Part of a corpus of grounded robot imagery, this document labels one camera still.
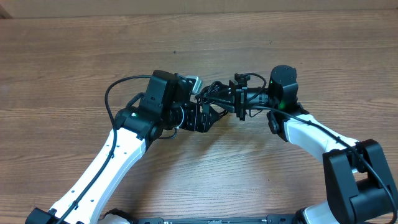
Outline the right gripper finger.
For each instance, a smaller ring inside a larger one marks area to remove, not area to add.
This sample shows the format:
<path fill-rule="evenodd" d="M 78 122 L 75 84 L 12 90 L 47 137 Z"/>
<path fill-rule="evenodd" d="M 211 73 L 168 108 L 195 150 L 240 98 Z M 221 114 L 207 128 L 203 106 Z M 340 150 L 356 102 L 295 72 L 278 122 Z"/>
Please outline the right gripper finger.
<path fill-rule="evenodd" d="M 227 85 L 210 85 L 203 90 L 202 96 L 218 96 L 225 95 L 230 92 L 230 87 Z"/>
<path fill-rule="evenodd" d="M 235 112 L 235 107 L 234 103 L 230 102 L 228 100 L 223 100 L 221 98 L 214 98 L 214 97 L 204 97 L 203 98 L 203 103 L 204 104 L 214 104 L 217 105 L 224 110 L 226 110 L 229 113 L 234 113 Z"/>

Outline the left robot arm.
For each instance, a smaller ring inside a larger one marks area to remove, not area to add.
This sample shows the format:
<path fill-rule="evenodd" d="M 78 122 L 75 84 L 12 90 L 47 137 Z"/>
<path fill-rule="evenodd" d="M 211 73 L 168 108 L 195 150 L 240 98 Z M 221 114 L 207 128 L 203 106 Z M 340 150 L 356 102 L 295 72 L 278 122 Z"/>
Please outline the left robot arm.
<path fill-rule="evenodd" d="M 156 70 L 149 76 L 145 92 L 111 116 L 109 136 L 75 185 L 49 211 L 33 209 L 27 224 L 135 223 L 118 209 L 103 212 L 110 196 L 128 170 L 143 157 L 163 130 L 180 128 L 207 132 L 221 115 L 208 105 L 191 102 L 199 93 L 201 80 Z"/>

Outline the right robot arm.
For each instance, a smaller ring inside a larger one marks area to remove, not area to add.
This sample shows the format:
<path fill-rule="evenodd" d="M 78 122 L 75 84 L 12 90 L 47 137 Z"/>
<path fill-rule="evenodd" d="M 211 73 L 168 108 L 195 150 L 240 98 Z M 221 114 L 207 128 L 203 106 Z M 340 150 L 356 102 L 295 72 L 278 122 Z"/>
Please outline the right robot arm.
<path fill-rule="evenodd" d="M 270 80 L 258 88 L 248 87 L 252 76 L 235 74 L 229 85 L 214 82 L 197 100 L 215 104 L 241 120 L 253 110 L 265 110 L 273 134 L 323 164 L 326 201 L 300 209 L 292 223 L 369 223 L 388 213 L 395 223 L 397 187 L 381 145 L 373 139 L 348 138 L 318 122 L 298 101 L 295 68 L 274 67 Z"/>

